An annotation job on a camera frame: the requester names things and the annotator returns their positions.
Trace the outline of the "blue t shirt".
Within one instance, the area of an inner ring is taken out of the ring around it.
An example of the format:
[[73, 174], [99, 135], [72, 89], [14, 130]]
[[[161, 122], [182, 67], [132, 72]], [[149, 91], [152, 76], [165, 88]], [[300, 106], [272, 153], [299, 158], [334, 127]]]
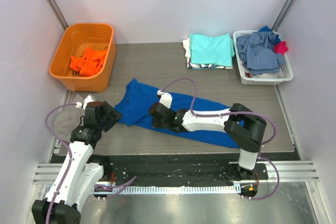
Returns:
[[[139, 126], [148, 130], [157, 131], [163, 134], [183, 137], [194, 141], [207, 144], [213, 144], [229, 148], [239, 148], [238, 145], [229, 137], [228, 134], [215, 131], [195, 131], [174, 133], [168, 129], [155, 129], [152, 127], [152, 117], [149, 115], [149, 108], [153, 103], [158, 102], [156, 96], [158, 88], [139, 83], [136, 79], [130, 81], [126, 86], [123, 99], [114, 107], [122, 114], [119, 123], [127, 126]], [[189, 109], [192, 102], [192, 96], [181, 93], [170, 93], [173, 101], [171, 109]], [[230, 107], [218, 102], [196, 98], [193, 109], [197, 111], [215, 111], [229, 109]]]

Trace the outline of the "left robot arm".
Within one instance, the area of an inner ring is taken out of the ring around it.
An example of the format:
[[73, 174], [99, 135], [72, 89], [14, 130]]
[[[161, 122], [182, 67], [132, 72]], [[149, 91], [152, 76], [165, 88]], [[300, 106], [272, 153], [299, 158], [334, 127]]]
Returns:
[[93, 151], [102, 133], [117, 124], [122, 114], [107, 101], [94, 101], [91, 96], [81, 107], [85, 114], [70, 135], [57, 178], [46, 196], [32, 205], [35, 223], [80, 223], [82, 207], [94, 185], [111, 177], [109, 158]]

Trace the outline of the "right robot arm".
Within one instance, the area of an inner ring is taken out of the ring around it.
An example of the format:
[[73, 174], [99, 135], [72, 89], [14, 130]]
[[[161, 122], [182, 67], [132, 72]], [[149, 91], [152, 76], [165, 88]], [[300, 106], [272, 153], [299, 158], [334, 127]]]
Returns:
[[240, 148], [237, 173], [242, 179], [250, 179], [256, 173], [256, 162], [264, 138], [267, 122], [242, 104], [235, 103], [230, 109], [173, 111], [156, 102], [149, 108], [152, 126], [174, 133], [213, 131], [227, 134]]

